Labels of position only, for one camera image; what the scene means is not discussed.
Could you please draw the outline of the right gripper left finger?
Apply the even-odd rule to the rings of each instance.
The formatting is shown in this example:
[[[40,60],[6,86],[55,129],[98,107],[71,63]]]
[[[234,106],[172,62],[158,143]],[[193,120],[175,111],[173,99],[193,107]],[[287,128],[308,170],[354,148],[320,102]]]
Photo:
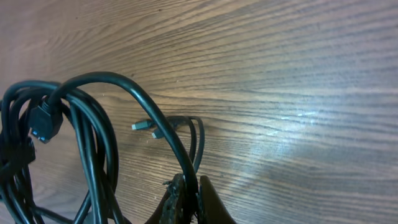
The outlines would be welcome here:
[[[187,196],[183,174],[175,174],[166,184],[166,192],[146,224],[183,224],[187,222],[183,207]]]

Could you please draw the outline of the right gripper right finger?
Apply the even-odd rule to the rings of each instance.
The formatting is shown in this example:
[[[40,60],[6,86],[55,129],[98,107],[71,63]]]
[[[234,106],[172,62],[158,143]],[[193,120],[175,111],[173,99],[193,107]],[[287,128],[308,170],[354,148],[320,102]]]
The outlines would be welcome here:
[[[236,221],[227,211],[208,176],[202,175],[200,177],[199,190],[199,223],[236,224]]]

